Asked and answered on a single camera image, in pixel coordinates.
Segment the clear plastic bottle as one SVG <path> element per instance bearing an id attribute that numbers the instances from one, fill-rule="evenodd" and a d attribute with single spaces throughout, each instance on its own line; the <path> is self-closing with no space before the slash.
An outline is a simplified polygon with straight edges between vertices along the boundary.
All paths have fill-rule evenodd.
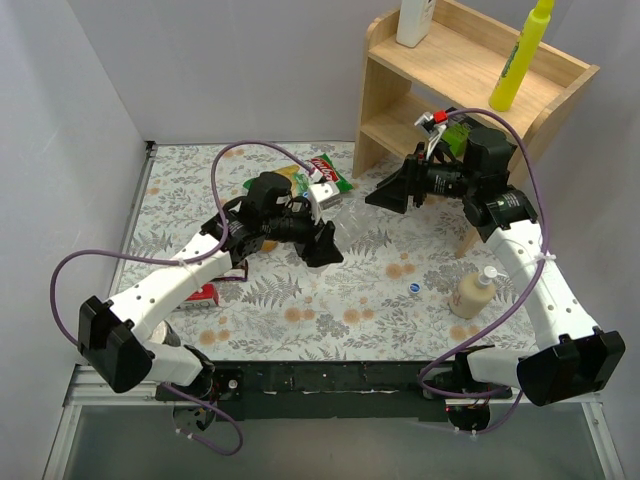
<path id="1" fill-rule="evenodd" d="M 333 217 L 334 243 L 341 253 L 366 234 L 377 217 L 377 208 L 363 200 L 350 200 Z"/>

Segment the orange milk tea bottle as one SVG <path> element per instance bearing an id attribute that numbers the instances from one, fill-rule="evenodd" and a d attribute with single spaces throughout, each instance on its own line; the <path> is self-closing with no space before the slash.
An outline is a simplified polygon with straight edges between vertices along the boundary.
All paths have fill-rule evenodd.
<path id="1" fill-rule="evenodd" d="M 276 247 L 278 246 L 278 243 L 276 241 L 271 241 L 271 240 L 265 240 L 261 250 L 263 252 L 271 252 L 273 251 Z"/>

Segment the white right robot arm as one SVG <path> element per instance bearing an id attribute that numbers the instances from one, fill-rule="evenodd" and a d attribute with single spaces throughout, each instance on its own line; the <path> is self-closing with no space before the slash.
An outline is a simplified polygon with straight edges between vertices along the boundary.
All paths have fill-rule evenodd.
<path id="1" fill-rule="evenodd" d="M 514 151 L 502 131 L 485 127 L 471 131 L 460 161 L 446 163 L 440 148 L 429 151 L 419 143 L 365 201 L 404 213 L 429 195 L 461 200 L 466 219 L 523 300 L 537 350 L 480 346 L 459 351 L 453 388 L 471 398 L 488 384 L 513 387 L 545 406 L 602 390 L 626 347 L 618 332 L 603 331 L 583 308 L 552 259 L 536 210 L 509 183 Z"/>

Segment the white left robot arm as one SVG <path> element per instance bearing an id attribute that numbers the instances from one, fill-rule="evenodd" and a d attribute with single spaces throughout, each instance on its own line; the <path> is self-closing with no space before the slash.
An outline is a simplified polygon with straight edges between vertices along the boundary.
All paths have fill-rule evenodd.
<path id="1" fill-rule="evenodd" d="M 173 265 L 106 301 L 85 301 L 79 352 L 116 393 L 153 381 L 170 383 L 193 400 L 205 398 L 214 386 L 213 362 L 193 346 L 167 344 L 156 328 L 198 288 L 239 266 L 267 240 L 293 243 L 312 268 L 342 262 L 336 227 L 321 218 L 323 204 L 338 196 L 335 184 L 323 179 L 294 197 L 286 177 L 261 173 L 246 195 L 202 225 Z"/>

